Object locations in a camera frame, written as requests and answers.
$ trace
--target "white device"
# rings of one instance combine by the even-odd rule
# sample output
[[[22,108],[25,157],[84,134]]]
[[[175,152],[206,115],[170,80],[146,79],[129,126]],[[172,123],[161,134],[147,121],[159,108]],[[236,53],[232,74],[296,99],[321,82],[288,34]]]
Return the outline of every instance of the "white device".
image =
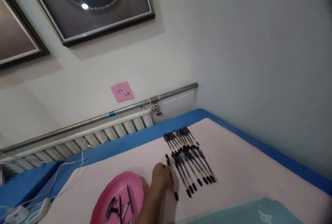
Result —
[[[26,218],[26,220],[23,221],[21,224],[36,224],[47,214],[50,203],[50,198],[46,198],[45,200],[43,200],[31,210],[31,214],[29,215],[29,217]]]
[[[8,211],[4,224],[20,224],[29,216],[29,214],[30,212],[23,206],[12,208]]]

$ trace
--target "white wall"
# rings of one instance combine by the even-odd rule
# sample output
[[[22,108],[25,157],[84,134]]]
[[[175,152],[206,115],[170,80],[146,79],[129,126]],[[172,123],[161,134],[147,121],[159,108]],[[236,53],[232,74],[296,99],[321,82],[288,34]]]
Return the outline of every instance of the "white wall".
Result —
[[[17,1],[52,55],[0,71],[0,147],[198,82],[198,107],[332,178],[331,0],[153,0],[155,20],[72,48]]]

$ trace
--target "pink tray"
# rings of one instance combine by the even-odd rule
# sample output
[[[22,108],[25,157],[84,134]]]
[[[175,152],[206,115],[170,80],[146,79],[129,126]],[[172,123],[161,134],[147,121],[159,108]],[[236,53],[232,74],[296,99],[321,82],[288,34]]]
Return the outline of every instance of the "pink tray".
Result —
[[[122,201],[122,214],[124,213],[125,207],[129,202],[127,184],[130,188],[132,196],[131,200],[133,204],[134,214],[137,218],[142,208],[143,199],[144,199],[142,181],[137,174],[133,172],[124,172],[114,177],[114,179],[106,186],[104,191],[99,196],[97,204],[92,212],[90,224],[120,223],[120,218],[117,217],[116,213],[111,213],[108,221],[105,221],[105,215],[113,197],[115,197],[118,200],[118,202],[113,207],[118,208],[120,213],[119,195],[121,195],[121,201]],[[131,218],[132,218],[132,213],[129,205],[122,223],[127,224]]]

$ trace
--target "pink mat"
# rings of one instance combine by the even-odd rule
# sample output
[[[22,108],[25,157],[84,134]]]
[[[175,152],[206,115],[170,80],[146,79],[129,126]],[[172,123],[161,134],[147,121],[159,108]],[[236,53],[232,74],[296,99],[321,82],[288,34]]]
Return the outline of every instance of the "pink mat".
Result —
[[[185,221],[260,196],[280,201],[304,224],[330,222],[332,197],[317,187],[210,119],[203,119],[189,129],[200,143],[218,182],[203,183],[203,187],[196,183],[198,191],[189,198],[177,172],[173,171],[176,187],[179,187],[179,201],[175,201],[171,191],[166,193],[160,216],[163,223]],[[100,194],[116,175],[133,171],[150,185],[154,165],[166,164],[165,153],[171,154],[164,139],[159,138],[82,167],[74,186],[54,200],[40,224],[89,224]],[[73,180],[77,170],[63,189]]]

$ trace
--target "framed picture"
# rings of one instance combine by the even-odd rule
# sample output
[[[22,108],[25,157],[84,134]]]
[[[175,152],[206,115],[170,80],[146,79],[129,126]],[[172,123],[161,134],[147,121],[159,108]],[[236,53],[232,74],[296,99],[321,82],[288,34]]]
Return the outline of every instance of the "framed picture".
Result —
[[[37,0],[64,46],[155,17],[152,0]]]
[[[0,0],[0,69],[48,54],[14,0]]]

